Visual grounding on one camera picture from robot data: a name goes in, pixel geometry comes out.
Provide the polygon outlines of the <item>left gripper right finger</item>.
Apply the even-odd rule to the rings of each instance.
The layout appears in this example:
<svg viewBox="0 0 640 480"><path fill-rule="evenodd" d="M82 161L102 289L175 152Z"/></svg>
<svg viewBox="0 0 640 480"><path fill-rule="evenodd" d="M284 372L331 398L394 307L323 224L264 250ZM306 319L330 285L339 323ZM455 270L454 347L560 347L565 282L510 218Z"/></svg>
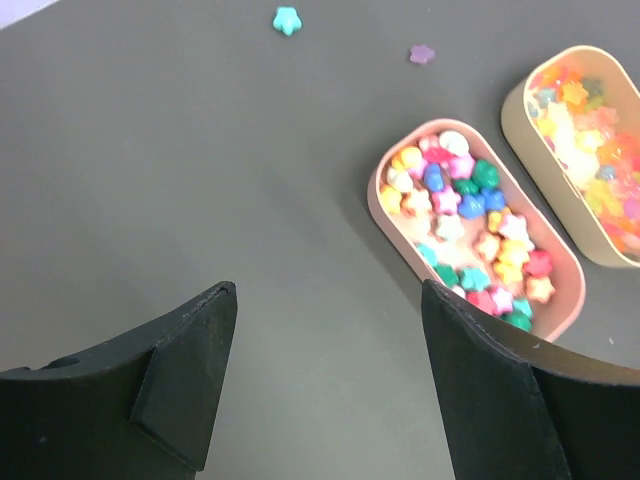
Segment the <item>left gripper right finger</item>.
<svg viewBox="0 0 640 480"><path fill-rule="evenodd" d="M433 280L421 313L456 478L638 478L638 370L549 343Z"/></svg>

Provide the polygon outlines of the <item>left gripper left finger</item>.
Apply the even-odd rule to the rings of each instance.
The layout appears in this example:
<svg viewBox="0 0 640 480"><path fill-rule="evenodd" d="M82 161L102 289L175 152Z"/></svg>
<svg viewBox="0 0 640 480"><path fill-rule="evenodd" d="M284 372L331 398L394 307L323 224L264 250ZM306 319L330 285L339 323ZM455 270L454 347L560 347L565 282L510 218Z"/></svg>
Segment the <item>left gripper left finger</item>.
<svg viewBox="0 0 640 480"><path fill-rule="evenodd" d="M1 375L5 479L192 479L206 464L237 318L223 281L39 369Z"/></svg>

